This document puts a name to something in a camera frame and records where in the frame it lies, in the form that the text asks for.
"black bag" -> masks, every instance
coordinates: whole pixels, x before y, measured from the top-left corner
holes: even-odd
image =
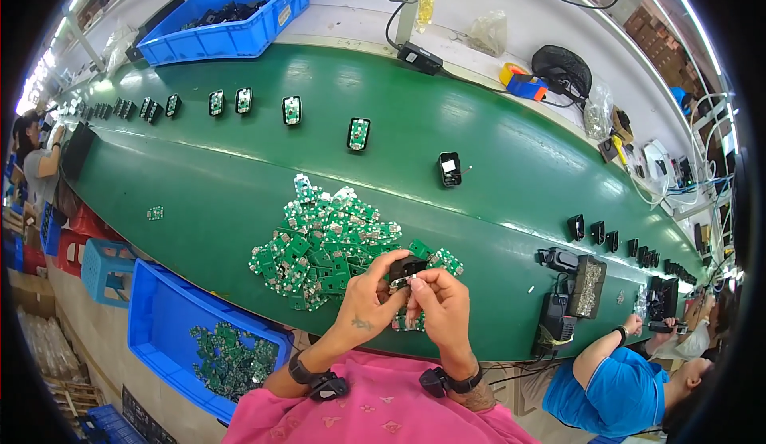
[[[531,71],[548,84],[548,89],[585,104],[593,76],[585,61],[566,48],[546,45],[531,57]]]

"blue stool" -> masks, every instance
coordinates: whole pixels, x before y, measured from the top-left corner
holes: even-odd
[[[107,254],[107,249],[114,249],[115,255]],[[124,249],[132,254],[133,258],[121,258],[120,253]],[[135,263],[136,254],[129,243],[90,238],[85,243],[85,254],[83,255],[80,277],[93,301],[103,305],[128,309],[129,302],[118,292],[118,290],[125,289],[122,286],[122,279],[114,276],[113,273],[132,273]],[[104,295],[107,287],[114,289],[117,295],[120,296],[120,299]]]

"wooden pallet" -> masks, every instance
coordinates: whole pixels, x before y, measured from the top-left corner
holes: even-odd
[[[101,389],[96,386],[60,381],[52,377],[43,377],[43,379],[58,409],[75,428],[79,428],[76,417],[85,416],[89,409],[106,403]]]

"clear plastic bag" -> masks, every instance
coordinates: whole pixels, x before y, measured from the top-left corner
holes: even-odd
[[[495,58],[503,55],[508,42],[508,19],[503,10],[492,10],[471,24],[466,45]]]
[[[133,40],[136,39],[137,35],[138,32],[136,30],[123,25],[109,36],[107,45],[103,47],[103,52],[101,52],[102,59],[107,62],[108,79],[112,78],[117,69],[128,61],[128,56],[125,52],[132,47]]]
[[[613,105],[614,98],[609,85],[594,77],[593,86],[590,87],[590,94],[583,109],[585,136],[599,142],[609,136],[612,129]]]

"dark hair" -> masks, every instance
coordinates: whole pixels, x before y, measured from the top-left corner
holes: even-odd
[[[716,382],[713,376],[713,365],[700,374],[699,379],[702,382],[697,384],[687,397],[673,404],[670,409],[665,409],[662,428],[663,432],[668,435],[667,442],[681,437],[681,432],[689,424],[695,412],[703,405],[705,396],[713,391]]]
[[[25,115],[16,118],[16,121],[13,123],[13,138],[18,144],[16,148],[16,163],[22,170],[24,169],[24,159],[29,152],[35,149],[32,140],[27,136],[27,128],[37,121]]]
[[[687,93],[686,95],[684,95],[683,98],[681,99],[681,108],[684,109],[687,106],[689,106],[692,100],[694,100],[694,95],[692,95],[691,93]]]

